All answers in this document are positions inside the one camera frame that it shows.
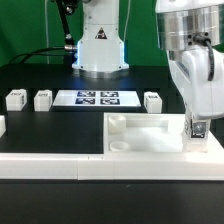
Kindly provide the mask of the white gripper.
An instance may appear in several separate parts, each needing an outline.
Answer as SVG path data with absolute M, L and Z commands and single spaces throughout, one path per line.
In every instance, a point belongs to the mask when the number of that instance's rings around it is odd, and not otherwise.
M 183 51 L 178 61 L 168 60 L 171 77 L 186 108 L 198 120 L 224 117 L 224 54 L 214 53 L 215 71 L 208 80 L 208 50 L 197 47 Z

